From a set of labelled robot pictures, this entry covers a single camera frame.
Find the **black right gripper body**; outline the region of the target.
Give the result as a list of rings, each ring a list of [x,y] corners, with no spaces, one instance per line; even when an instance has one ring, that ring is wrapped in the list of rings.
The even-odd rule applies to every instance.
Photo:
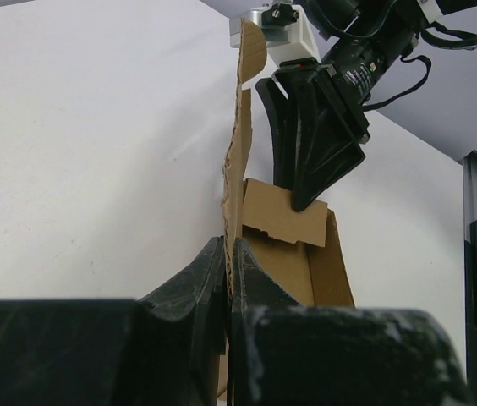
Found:
[[[315,125],[367,127],[371,91],[387,70],[412,51],[415,33],[406,25],[384,25],[369,38],[342,38],[315,68]]]

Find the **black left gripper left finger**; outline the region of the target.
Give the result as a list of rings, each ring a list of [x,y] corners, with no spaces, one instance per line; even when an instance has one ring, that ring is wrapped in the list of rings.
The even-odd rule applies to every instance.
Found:
[[[225,255],[210,239],[142,299],[0,300],[0,405],[213,405]]]

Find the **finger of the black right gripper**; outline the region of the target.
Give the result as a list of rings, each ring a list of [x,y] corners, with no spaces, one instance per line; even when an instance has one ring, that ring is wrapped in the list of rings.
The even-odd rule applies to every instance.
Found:
[[[294,95],[285,96],[271,78],[258,80],[255,88],[266,110],[271,130],[273,183],[295,190],[299,109]]]
[[[297,165],[292,207],[304,211],[327,188],[356,168],[365,154],[359,140],[367,127],[317,127],[315,125],[315,68],[298,63],[280,68],[275,79],[285,96],[294,95],[299,109]]]

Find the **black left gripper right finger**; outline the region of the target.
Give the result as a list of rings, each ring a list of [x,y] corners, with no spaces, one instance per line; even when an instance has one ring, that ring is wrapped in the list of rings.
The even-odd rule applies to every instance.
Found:
[[[470,405],[450,338],[419,310],[307,307],[233,248],[231,405]]]

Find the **brown cardboard box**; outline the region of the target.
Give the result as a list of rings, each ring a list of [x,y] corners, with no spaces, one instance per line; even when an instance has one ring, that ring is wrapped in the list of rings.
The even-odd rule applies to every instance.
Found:
[[[253,138],[252,95],[247,84],[250,80],[264,79],[260,72],[269,54],[261,29],[244,20],[237,49],[234,123],[223,164],[222,199],[228,290],[228,377],[233,248],[237,239],[248,242],[261,268],[301,305],[354,307],[334,212],[321,201],[297,212],[292,208],[289,190],[245,174]]]

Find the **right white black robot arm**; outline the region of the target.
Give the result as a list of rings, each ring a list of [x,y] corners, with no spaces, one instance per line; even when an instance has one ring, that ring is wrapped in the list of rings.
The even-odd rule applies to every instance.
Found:
[[[440,17],[472,1],[280,1],[261,15],[265,28],[315,27],[336,43],[322,57],[287,55],[259,80],[271,128],[273,182],[303,211],[364,159],[371,92],[396,62],[413,63],[418,41],[473,51],[477,34],[452,30]]]

